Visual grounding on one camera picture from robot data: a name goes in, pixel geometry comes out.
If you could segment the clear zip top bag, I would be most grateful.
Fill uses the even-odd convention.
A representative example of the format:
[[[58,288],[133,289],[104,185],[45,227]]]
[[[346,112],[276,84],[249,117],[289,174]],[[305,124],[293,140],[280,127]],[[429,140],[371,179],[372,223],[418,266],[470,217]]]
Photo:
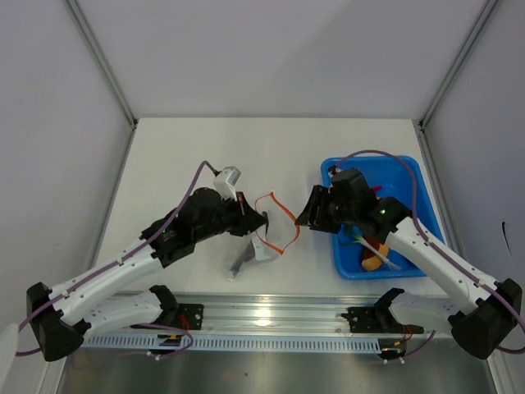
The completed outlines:
[[[232,282],[280,262],[301,234],[296,216],[274,190],[257,197],[253,207],[267,221],[235,246],[226,271],[226,278]]]

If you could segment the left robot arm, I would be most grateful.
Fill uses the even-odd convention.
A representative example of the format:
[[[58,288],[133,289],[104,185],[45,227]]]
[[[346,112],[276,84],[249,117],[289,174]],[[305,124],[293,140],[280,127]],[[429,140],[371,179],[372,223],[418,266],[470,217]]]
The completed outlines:
[[[22,324],[31,327],[37,351],[47,362],[67,357],[99,333],[126,326],[169,328],[179,306],[166,286],[152,286],[130,301],[111,301],[110,296],[189,256],[199,242],[224,233],[247,236],[267,223],[243,193],[226,199],[199,188],[108,263],[59,285],[37,282],[29,287]]]

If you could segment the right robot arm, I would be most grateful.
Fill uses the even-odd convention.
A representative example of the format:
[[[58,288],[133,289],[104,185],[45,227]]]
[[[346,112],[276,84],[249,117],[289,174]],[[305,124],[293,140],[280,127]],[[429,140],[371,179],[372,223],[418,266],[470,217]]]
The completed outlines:
[[[514,280],[502,282],[479,271],[433,236],[417,219],[415,209],[393,197],[378,198],[356,169],[337,172],[331,186],[314,186],[296,225],[336,234],[343,225],[356,226],[421,269],[450,298],[446,304],[392,290],[376,308],[376,325],[393,331],[414,324],[450,334],[471,356],[485,360],[516,326],[523,290]]]

